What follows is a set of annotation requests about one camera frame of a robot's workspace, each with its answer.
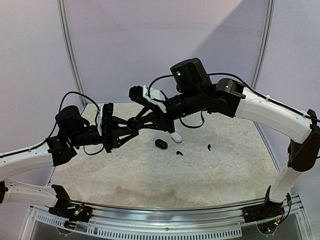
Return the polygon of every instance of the black round object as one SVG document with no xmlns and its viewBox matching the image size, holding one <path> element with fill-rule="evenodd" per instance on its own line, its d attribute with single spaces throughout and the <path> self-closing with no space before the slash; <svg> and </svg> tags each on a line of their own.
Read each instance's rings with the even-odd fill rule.
<svg viewBox="0 0 320 240">
<path fill-rule="evenodd" d="M 155 140 L 154 144 L 157 148 L 162 149 L 162 150 L 166 150 L 168 148 L 168 143 L 166 143 L 165 141 L 163 141 L 161 139 Z"/>
</svg>

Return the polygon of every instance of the white wall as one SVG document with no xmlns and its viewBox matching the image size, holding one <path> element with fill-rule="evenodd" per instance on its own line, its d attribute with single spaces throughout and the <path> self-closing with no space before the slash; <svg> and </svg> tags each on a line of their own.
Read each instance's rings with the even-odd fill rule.
<svg viewBox="0 0 320 240">
<path fill-rule="evenodd" d="M 132 86 L 149 84 L 194 57 L 208 73 L 233 73 L 250 84 L 267 5 L 267 0 L 68 0 L 84 92 L 98 102 L 128 102 Z M 177 93 L 173 78 L 155 87 L 168 96 Z"/>
<path fill-rule="evenodd" d="M 257 90 L 320 118 L 320 1 L 275 1 L 271 32 Z M 279 166 L 290 140 L 267 127 L 263 132 Z M 320 239 L 320 162 L 298 179 L 314 239 Z"/>
<path fill-rule="evenodd" d="M 56 1 L 0 1 L 0 152 L 42 141 L 50 133 L 61 98 L 75 90 Z M 77 96 L 66 104 L 80 106 Z M 50 168 L 18 181 L 46 184 Z M 0 239 L 18 239 L 28 204 L 0 205 Z"/>
</svg>

